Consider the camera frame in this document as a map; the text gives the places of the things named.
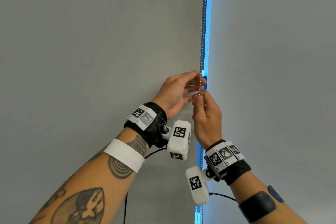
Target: black cable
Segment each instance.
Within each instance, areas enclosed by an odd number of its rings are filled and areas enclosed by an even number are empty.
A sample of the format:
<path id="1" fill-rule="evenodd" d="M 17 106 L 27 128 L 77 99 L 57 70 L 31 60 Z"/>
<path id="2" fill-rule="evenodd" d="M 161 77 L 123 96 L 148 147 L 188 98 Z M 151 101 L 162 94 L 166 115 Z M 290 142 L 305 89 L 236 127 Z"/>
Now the black cable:
<path id="1" fill-rule="evenodd" d="M 148 158 L 149 156 L 152 156 L 154 153 L 157 153 L 158 151 L 162 151 L 162 150 L 167 150 L 167 147 L 164 147 L 164 148 L 161 148 L 161 149 L 158 149 L 154 152 L 152 152 L 151 154 L 148 154 L 146 158 Z M 125 208 L 124 208 L 124 224 L 125 224 L 125 221 L 126 221 L 126 205 L 127 205 L 127 196 L 128 196 L 128 193 L 126 194 L 126 197 L 125 197 Z"/>
<path id="2" fill-rule="evenodd" d="M 229 196 L 226 196 L 226 195 L 223 195 L 223 194 L 219 194 L 219 193 L 215 193 L 215 192 L 209 192 L 209 195 L 210 195 L 210 196 L 211 196 L 211 195 L 222 196 L 222 197 L 226 197 L 226 198 L 229 198 L 229 199 L 231 199 L 231 200 L 233 200 L 233 201 L 236 201 L 236 202 L 237 202 L 237 200 L 235 200 L 234 198 L 232 198 L 232 197 L 229 197 Z"/>

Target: human hand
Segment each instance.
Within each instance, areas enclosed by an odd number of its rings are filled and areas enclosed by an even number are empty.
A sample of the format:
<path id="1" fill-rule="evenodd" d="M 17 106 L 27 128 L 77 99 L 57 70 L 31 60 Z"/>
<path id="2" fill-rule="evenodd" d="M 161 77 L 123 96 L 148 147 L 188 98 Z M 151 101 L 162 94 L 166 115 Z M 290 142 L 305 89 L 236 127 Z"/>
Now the human hand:
<path id="1" fill-rule="evenodd" d="M 198 93 L 183 97 L 190 92 L 199 91 L 200 76 L 197 70 L 193 70 L 168 77 L 152 102 L 158 104 L 166 112 L 167 118 L 171 119 L 185 104 L 190 103 L 197 96 Z M 206 79 L 203 78 L 201 90 L 204 90 L 203 85 L 206 83 Z"/>
<path id="2" fill-rule="evenodd" d="M 194 132 L 204 149 L 222 139 L 221 108 L 208 91 L 203 91 L 192 101 L 194 106 Z"/>

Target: white armband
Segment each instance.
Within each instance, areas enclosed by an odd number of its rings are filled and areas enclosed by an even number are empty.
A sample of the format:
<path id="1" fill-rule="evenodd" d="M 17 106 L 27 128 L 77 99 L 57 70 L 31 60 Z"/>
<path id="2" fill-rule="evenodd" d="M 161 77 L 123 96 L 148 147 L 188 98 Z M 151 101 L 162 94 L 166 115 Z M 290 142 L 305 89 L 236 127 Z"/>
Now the white armband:
<path id="1" fill-rule="evenodd" d="M 136 173 L 139 172 L 140 167 L 145 161 L 145 158 L 140 153 L 118 139 L 113 139 L 104 152 L 119 160 Z"/>

